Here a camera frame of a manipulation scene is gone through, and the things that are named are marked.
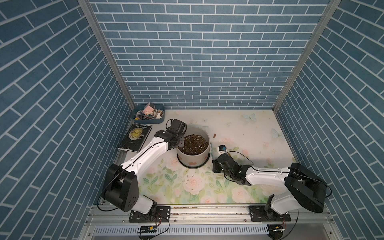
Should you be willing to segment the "floral table mat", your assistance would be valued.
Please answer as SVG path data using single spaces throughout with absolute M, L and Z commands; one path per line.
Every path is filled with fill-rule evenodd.
M 204 129 L 218 156 L 218 146 L 226 145 L 240 165 L 284 168 L 295 157 L 271 110 L 167 110 L 165 120 L 153 125 L 149 138 L 178 119 L 188 127 Z M 140 193 L 159 204 L 245 204 L 264 203 L 283 189 L 267 185 L 240 186 L 212 171 L 212 161 L 198 169 L 180 164 L 177 151 L 160 156 L 139 178 Z

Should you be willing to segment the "teal scrub brush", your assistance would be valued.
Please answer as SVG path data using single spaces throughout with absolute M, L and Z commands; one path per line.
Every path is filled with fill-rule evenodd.
M 214 148 L 213 148 L 212 143 L 209 143 L 209 147 L 210 147 L 210 150 L 209 150 L 210 158 L 211 158 L 211 160 L 214 160 L 215 159 L 215 157 L 214 157 Z

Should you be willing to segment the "teal stationery tray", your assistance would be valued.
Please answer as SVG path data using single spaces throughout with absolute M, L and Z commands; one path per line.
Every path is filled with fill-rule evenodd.
M 162 104 L 141 104 L 134 108 L 131 119 L 138 124 L 160 124 L 165 119 L 165 106 Z

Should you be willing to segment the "black book gold cover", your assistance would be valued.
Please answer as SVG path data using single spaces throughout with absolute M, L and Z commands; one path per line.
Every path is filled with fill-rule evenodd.
M 151 129 L 152 126 L 150 125 L 132 124 L 120 143 L 118 150 L 138 153 L 149 136 Z

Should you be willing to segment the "dark green pot saucer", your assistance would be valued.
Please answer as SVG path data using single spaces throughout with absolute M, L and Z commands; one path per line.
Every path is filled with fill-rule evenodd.
M 177 154 L 178 161 L 180 164 L 188 169 L 198 169 L 204 166 L 209 158 L 210 154 L 200 154 L 196 156 L 183 155 L 182 153 Z

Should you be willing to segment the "green circuit board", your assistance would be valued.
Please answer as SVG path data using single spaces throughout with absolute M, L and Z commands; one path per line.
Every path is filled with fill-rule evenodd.
M 140 229 L 138 231 L 139 235 L 143 235 L 143 234 L 154 235 L 156 233 L 157 233 L 157 226 L 140 226 Z

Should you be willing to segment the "right black electronics module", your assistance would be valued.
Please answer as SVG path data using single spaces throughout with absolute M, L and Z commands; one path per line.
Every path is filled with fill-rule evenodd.
M 268 227 L 268 234 L 267 236 L 272 240 L 280 240 L 283 237 L 284 234 L 284 226 L 279 224 L 271 224 L 267 225 Z

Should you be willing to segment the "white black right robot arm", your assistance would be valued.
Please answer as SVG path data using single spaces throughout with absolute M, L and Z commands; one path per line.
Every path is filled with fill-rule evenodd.
M 328 185 L 299 163 L 280 169 L 256 168 L 239 165 L 228 153 L 223 153 L 213 160 L 213 172 L 223 173 L 241 186 L 268 185 L 283 189 L 281 194 L 269 196 L 265 206 L 268 213 L 283 215 L 300 208 L 313 213 L 324 210 Z

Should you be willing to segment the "white ceramic pot with soil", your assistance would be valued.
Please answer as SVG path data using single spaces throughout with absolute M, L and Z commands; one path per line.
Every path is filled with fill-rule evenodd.
M 188 127 L 184 135 L 185 145 L 177 148 L 177 154 L 196 156 L 208 154 L 210 147 L 210 138 L 202 128 L 192 126 Z

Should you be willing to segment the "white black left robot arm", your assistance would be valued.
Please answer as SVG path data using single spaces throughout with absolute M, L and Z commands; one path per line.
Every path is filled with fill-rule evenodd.
M 138 180 L 161 155 L 184 144 L 186 130 L 184 122 L 173 119 L 166 130 L 156 132 L 150 143 L 134 157 L 121 165 L 111 165 L 107 169 L 100 197 L 123 212 L 132 210 L 153 215 L 157 203 L 140 194 Z

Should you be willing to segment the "aluminium front rail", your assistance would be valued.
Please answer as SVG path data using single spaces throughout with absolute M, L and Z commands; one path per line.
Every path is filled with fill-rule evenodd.
M 327 208 L 321 214 L 290 211 L 290 222 L 252 222 L 250 204 L 170 206 L 168 222 L 130 223 L 129 213 L 93 207 L 81 240 L 267 240 L 267 225 L 284 226 L 284 240 L 340 240 L 342 235 Z M 140 226 L 157 226 L 154 235 L 139 235 Z

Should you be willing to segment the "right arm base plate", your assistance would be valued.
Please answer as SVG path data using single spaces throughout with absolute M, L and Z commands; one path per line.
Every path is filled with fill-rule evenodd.
M 283 215 L 272 210 L 272 200 L 275 195 L 270 195 L 265 205 L 249 206 L 250 218 L 252 222 L 290 222 L 291 216 L 289 213 Z

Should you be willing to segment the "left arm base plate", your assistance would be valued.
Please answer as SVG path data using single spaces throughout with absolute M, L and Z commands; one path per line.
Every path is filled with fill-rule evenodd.
M 171 207 L 170 206 L 156 206 L 152 208 L 147 214 L 138 211 L 131 211 L 129 222 L 130 223 L 160 223 L 168 222 L 170 219 Z

